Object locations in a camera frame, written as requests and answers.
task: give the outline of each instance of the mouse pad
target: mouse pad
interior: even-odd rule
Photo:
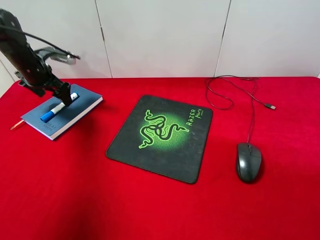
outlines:
[[[106,156],[193,184],[198,179],[212,115],[210,108],[145,95]]]

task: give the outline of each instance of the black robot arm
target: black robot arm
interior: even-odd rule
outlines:
[[[40,97],[45,90],[51,91],[66,106],[72,103],[70,84],[57,78],[45,61],[51,58],[72,65],[79,57],[54,47],[33,50],[22,33],[18,19],[3,9],[0,9],[0,51],[17,69],[15,74],[20,78],[21,86]]]

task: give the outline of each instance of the blue notebook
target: blue notebook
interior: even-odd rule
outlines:
[[[54,140],[103,100],[100,94],[76,84],[71,85],[70,92],[78,93],[79,97],[74,100],[70,106],[64,107],[59,111],[47,123],[41,121],[40,117],[61,103],[56,97],[50,98],[23,115],[21,118],[31,127],[49,139]]]

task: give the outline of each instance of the red table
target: red table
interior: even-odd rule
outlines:
[[[277,108],[254,103],[251,140],[264,163],[255,184],[242,183],[235,170],[250,97],[229,83],[212,83],[235,107],[213,110],[198,182],[186,184],[105,151],[142,95],[209,107],[203,78],[69,81],[104,101],[55,141],[24,123],[9,130],[49,94],[40,98],[15,83],[0,99],[1,240],[320,239],[320,79],[258,80],[256,97]]]

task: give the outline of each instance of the razer logo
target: razer logo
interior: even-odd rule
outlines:
[[[161,141],[170,140],[173,136],[173,131],[189,132],[188,129],[183,126],[179,126],[177,123],[173,123],[171,125],[167,124],[167,118],[164,115],[154,116],[149,109],[145,112],[144,120],[149,124],[140,129],[140,134],[145,139],[142,141],[139,149],[153,145],[156,139]]]

